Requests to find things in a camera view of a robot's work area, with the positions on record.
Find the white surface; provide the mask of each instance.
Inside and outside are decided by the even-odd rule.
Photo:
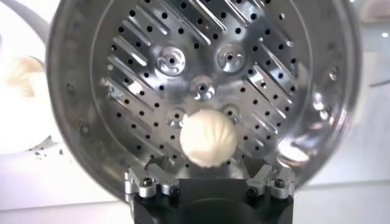
[[[307,189],[295,196],[294,223],[389,223],[389,208],[389,183]]]
[[[0,180],[0,211],[116,201],[81,169],[64,145],[0,156]]]
[[[121,202],[0,212],[1,224],[132,224]]]

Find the perforated metal plate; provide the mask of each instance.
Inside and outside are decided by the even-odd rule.
[[[63,1],[54,24],[60,127],[121,198],[125,169],[162,157],[184,178],[247,178],[243,157],[264,158],[292,167],[299,186],[349,124],[360,50],[346,1]],[[181,153],[180,128],[202,108],[226,114],[239,134],[220,168]]]

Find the metal clamp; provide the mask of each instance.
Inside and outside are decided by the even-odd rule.
[[[295,173],[283,167],[276,179],[271,182],[271,195],[274,198],[286,199],[295,190]]]
[[[271,196],[277,199],[286,199],[295,190],[295,173],[290,168],[283,167],[276,175],[272,166],[264,165],[251,179],[247,180],[248,196],[264,195],[267,187],[271,188]]]
[[[172,175],[168,175],[156,164],[150,164],[146,168],[141,166],[130,167],[125,173],[126,200],[132,194],[150,198],[157,192],[157,185],[161,186],[162,194],[177,196],[180,194],[179,181]]]
[[[264,195],[268,180],[272,178],[272,166],[264,165],[257,174],[246,181],[249,196]]]

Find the machine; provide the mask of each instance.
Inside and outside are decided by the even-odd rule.
[[[135,223],[292,223],[293,193],[335,151],[360,83],[346,0],[66,0],[48,84],[82,167]],[[207,108],[235,124],[221,167],[183,155]]]

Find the dough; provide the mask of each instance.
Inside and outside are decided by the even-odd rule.
[[[180,144],[183,153],[194,164],[206,168],[218,167],[236,150],[236,130],[222,113],[200,110],[184,122]]]

